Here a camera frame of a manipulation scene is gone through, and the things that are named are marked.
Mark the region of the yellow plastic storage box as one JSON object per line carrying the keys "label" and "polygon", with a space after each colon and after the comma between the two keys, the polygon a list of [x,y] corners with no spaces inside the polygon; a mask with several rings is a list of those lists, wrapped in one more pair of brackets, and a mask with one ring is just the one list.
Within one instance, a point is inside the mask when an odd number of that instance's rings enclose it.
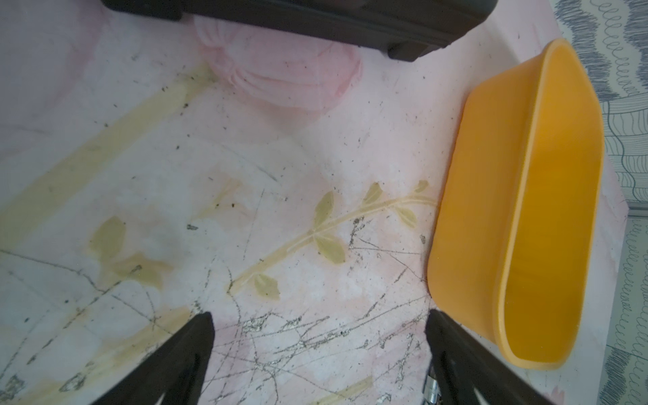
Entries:
{"label": "yellow plastic storage box", "polygon": [[575,345],[603,155],[602,110],[567,40],[467,97],[427,283],[513,366],[557,369]]}

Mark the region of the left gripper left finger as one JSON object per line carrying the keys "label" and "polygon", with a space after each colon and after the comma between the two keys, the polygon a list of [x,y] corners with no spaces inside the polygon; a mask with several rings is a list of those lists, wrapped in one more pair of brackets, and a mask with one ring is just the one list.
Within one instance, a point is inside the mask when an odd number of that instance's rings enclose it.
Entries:
{"label": "left gripper left finger", "polygon": [[197,404],[214,347],[212,314],[193,317],[96,404]]}

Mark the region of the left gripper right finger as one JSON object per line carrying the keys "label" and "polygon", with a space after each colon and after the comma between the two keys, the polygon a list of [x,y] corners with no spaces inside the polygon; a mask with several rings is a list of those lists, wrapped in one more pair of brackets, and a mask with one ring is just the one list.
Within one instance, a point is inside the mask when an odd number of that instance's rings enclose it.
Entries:
{"label": "left gripper right finger", "polygon": [[430,312],[425,335],[440,387],[439,404],[551,403],[445,312]]}

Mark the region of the pile of silver bits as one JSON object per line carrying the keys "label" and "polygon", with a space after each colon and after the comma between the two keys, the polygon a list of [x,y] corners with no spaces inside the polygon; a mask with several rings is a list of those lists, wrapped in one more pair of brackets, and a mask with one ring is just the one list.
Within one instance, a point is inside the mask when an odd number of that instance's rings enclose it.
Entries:
{"label": "pile of silver bits", "polygon": [[427,372],[423,389],[423,397],[424,404],[426,405],[437,405],[440,403],[440,387],[436,379],[433,367],[430,367]]}

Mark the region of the black plastic tool case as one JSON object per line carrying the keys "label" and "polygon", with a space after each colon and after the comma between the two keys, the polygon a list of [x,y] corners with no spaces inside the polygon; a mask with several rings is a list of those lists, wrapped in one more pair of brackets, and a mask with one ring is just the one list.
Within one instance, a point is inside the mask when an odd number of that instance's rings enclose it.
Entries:
{"label": "black plastic tool case", "polygon": [[484,23],[497,1],[139,0],[105,1],[110,10],[179,21],[184,15],[308,35],[369,47],[414,62],[448,47]]}

